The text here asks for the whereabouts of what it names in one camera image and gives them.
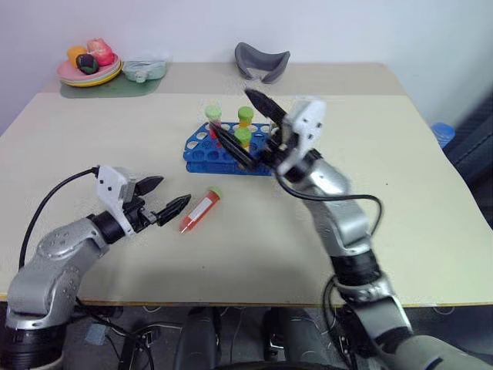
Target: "orange toy fruit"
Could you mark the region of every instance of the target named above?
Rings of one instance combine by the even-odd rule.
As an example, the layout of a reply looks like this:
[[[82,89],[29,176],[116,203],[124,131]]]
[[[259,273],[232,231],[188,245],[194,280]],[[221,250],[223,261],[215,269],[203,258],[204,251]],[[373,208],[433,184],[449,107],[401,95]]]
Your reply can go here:
[[[81,54],[87,54],[87,49],[81,45],[73,46],[67,50],[67,58],[69,58],[70,64],[72,64],[75,68],[78,68],[77,57]]]

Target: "toy fruit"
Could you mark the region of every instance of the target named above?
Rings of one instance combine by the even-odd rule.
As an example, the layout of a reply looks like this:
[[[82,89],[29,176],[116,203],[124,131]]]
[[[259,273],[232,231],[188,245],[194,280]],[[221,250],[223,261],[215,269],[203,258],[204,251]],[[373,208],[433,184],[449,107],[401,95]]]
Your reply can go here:
[[[81,54],[87,54],[87,49],[81,45],[73,46],[67,50],[67,58],[74,68],[77,68],[77,57]]]
[[[77,56],[77,68],[86,75],[92,75],[99,71],[99,64],[94,56],[90,54],[81,54]]]
[[[92,39],[87,42],[89,54],[94,56],[101,67],[109,66],[115,60],[115,55],[111,48],[103,39]]]

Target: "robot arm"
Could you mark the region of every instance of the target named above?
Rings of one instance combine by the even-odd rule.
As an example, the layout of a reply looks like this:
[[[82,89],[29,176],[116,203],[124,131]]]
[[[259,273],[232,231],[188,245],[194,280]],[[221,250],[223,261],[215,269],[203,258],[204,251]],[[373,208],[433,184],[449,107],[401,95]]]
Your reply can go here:
[[[34,257],[10,284],[3,368],[53,368],[61,363],[65,326],[87,270],[110,244],[150,224],[164,225],[188,204],[190,195],[176,198],[160,212],[148,211],[141,196],[162,180],[147,177],[136,182],[122,168],[99,168],[96,192],[108,210],[43,237]]]
[[[302,193],[332,261],[335,286],[346,302],[344,331],[351,341],[371,349],[370,353],[360,354],[376,355],[387,367],[399,370],[491,369],[436,338],[414,336],[401,303],[371,249],[373,231],[369,230],[367,217],[354,200],[377,199],[349,196],[348,179],[312,149],[320,135],[325,103],[301,103],[287,114],[261,92],[252,89],[245,92],[257,110],[277,125],[267,148],[259,158],[253,158],[242,152],[228,132],[215,128],[216,135],[244,167],[264,163],[273,169],[280,185],[291,195],[296,195],[296,190],[298,197]],[[283,178],[292,184],[291,188]]]

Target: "blue object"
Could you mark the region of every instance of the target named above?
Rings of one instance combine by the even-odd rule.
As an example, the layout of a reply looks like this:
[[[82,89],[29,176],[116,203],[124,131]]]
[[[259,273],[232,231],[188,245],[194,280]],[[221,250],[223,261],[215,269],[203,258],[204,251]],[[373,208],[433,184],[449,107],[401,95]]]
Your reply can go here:
[[[92,345],[103,345],[107,330],[106,325],[91,324],[86,332],[86,341]]]
[[[440,148],[442,149],[445,148],[447,144],[450,143],[452,139],[454,139],[455,136],[454,127],[449,126],[443,122],[435,123],[431,127],[431,130],[436,136],[438,143],[440,144]]]
[[[234,133],[235,126],[238,123],[222,123],[222,127],[231,133]],[[254,123],[251,126],[250,154],[258,156],[269,138],[270,125]],[[224,148],[218,146],[219,142],[210,137],[208,123],[204,123],[185,143],[183,159],[186,161],[186,170],[194,173],[270,176],[269,167],[263,164],[254,172],[243,170]]]

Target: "floor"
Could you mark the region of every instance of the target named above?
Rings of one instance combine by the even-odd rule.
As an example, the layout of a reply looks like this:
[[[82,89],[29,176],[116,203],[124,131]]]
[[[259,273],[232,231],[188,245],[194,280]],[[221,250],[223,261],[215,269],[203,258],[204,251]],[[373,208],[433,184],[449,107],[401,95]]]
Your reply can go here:
[[[0,319],[5,315],[5,304],[0,305]],[[222,358],[221,364],[230,363],[231,338],[239,324],[234,349],[234,362],[260,361],[263,348],[260,340],[260,323],[267,308],[220,308],[222,313]],[[143,307],[125,307],[117,311],[112,322],[128,329],[142,327],[153,321],[171,321],[182,323],[189,311],[188,307],[166,307],[149,313]],[[320,310],[308,308],[308,314],[324,332]],[[493,306],[459,307],[459,308],[409,308],[407,315],[416,334],[433,335],[454,346],[477,355],[493,364]],[[65,369],[107,369],[117,368],[118,358],[108,339],[102,345],[93,345],[85,340],[86,333],[93,320],[84,318],[68,326],[65,340]],[[106,333],[121,350],[124,338],[113,331]],[[179,338],[179,330],[161,329],[161,337],[151,346],[156,369],[171,369],[173,355]],[[328,357],[332,365],[343,367],[338,361],[333,345],[327,335],[323,335],[328,347]],[[146,365],[146,356],[139,355],[136,367]],[[376,362],[361,362],[361,369],[380,370]]]

